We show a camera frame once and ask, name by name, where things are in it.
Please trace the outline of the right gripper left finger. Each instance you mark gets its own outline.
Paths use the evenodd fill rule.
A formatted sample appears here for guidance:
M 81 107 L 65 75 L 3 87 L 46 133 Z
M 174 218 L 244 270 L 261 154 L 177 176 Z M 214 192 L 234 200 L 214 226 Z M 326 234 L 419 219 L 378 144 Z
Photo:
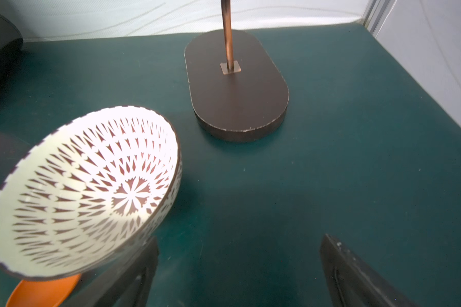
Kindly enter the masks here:
M 136 252 L 111 264 L 105 272 L 63 305 L 114 306 L 130 286 L 137 284 L 132 305 L 145 306 L 158 268 L 159 254 L 158 240 L 155 237 L 148 238 Z

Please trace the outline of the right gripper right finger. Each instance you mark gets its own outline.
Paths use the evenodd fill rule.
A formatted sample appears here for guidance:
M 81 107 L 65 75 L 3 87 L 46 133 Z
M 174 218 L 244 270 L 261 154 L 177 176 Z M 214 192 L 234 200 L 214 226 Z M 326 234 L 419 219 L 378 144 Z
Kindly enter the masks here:
M 416 306 L 338 238 L 323 236 L 320 258 L 333 306 Z

